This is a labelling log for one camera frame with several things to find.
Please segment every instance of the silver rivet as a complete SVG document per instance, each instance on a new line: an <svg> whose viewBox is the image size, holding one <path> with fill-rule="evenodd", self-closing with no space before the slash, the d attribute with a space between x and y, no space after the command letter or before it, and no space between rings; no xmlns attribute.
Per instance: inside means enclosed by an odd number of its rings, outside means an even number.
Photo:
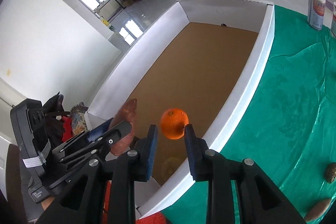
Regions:
<svg viewBox="0 0 336 224"><path fill-rule="evenodd" d="M215 150L212 150L212 149L207 149L207 150L205 150L205 154L206 154L207 156L214 156L215 153L216 153L216 151L215 151Z"/></svg>
<svg viewBox="0 0 336 224"><path fill-rule="evenodd" d="M127 155L129 155L130 157L134 157L138 154L138 152L136 150L129 150L127 152Z"/></svg>
<svg viewBox="0 0 336 224"><path fill-rule="evenodd" d="M244 163L245 163L246 165L252 166L252 165L254 164L254 161L251 160L250 158L247 158L247 159L244 160Z"/></svg>
<svg viewBox="0 0 336 224"><path fill-rule="evenodd" d="M90 166L96 166L98 164L98 160L97 159L93 159L89 161L89 165Z"/></svg>

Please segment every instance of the white zip tie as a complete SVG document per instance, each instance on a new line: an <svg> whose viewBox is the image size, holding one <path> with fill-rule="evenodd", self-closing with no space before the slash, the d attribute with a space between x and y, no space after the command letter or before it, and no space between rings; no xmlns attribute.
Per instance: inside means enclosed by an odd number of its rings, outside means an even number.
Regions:
<svg viewBox="0 0 336 224"><path fill-rule="evenodd" d="M51 144L50 144L50 141L48 140L42 152L39 152L39 155L37 157L23 159L23 163L25 164L27 168L37 167L37 166L41 166L45 164L47 162L46 158L50 152L50 149L51 149Z"/></svg>

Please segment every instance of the orange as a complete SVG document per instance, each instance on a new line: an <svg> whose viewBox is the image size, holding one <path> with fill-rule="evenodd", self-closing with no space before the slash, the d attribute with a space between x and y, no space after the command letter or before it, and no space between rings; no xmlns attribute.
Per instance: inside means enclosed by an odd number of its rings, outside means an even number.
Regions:
<svg viewBox="0 0 336 224"><path fill-rule="evenodd" d="M179 108L170 108L162 114L160 127L168 139L177 140L184 136L184 127L188 123L187 113Z"/></svg>

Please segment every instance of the can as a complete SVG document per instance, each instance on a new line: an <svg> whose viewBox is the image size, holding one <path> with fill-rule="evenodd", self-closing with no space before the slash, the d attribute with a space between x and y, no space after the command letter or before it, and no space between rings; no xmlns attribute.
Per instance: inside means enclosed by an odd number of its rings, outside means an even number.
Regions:
<svg viewBox="0 0 336 224"><path fill-rule="evenodd" d="M326 0L309 0L307 22L318 31L322 30L325 9Z"/></svg>
<svg viewBox="0 0 336 224"><path fill-rule="evenodd" d="M331 22L330 33L336 38L336 2L334 2L333 20Z"/></svg>

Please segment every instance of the brown box bottom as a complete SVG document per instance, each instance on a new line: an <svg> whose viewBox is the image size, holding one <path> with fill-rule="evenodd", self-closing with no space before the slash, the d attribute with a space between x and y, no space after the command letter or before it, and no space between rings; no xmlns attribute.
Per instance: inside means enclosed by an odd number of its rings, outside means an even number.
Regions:
<svg viewBox="0 0 336 224"><path fill-rule="evenodd" d="M144 138L150 124L158 127L152 176L160 185L186 159L184 138L169 140L162 135L161 115L169 108L183 109L202 137L234 88L257 36L252 31L189 23L130 95L138 100L135 135Z"/></svg>

